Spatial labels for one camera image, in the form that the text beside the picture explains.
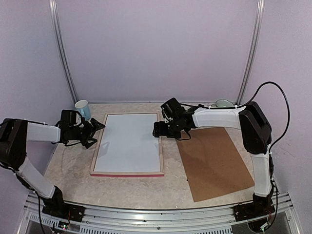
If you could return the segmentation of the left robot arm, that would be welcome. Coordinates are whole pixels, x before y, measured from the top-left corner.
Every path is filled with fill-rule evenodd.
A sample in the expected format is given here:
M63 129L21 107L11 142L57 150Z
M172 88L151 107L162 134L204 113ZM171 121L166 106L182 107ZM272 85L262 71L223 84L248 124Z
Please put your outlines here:
M24 187L36 193L55 215L65 216L68 205L63 200L62 191L33 165L28 150L35 146L59 143L66 147L81 144L90 148L97 142L95 133L104 128L105 125L94 118L81 123L60 120L54 126L6 118L0 125L0 164L12 171Z

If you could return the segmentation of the brown backing board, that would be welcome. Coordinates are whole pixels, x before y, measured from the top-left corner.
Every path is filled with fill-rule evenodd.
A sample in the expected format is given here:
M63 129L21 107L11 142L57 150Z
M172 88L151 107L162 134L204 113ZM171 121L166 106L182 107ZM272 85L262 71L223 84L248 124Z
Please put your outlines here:
M254 180L225 128L190 131L177 146L194 202L254 186Z

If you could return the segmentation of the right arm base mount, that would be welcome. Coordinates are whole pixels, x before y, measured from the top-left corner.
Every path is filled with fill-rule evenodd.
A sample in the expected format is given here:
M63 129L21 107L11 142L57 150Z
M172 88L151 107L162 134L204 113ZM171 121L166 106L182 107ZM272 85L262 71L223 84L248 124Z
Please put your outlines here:
M272 204L264 205L261 203L246 203L238 204L233 207L234 217L236 222L257 218L275 212L275 207Z

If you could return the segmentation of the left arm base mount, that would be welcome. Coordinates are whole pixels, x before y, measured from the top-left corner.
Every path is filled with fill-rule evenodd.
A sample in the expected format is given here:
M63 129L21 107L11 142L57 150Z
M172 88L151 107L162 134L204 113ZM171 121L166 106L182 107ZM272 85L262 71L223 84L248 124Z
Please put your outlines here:
M66 219L68 221L82 222L85 213L85 207L65 203L62 209L52 206L44 206L42 212L44 214Z

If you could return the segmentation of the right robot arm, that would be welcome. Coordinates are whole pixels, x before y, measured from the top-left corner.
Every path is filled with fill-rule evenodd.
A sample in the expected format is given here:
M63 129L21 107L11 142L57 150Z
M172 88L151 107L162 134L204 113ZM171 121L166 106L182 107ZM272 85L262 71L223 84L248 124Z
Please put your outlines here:
M179 103L172 98L162 104L164 121L153 126L154 137L165 136L182 140L181 133L188 136L196 128L225 127L241 131L245 150L253 164L254 194L249 205L253 216L260 216L273 208L273 159L271 156L272 127L256 102L234 107L206 107Z

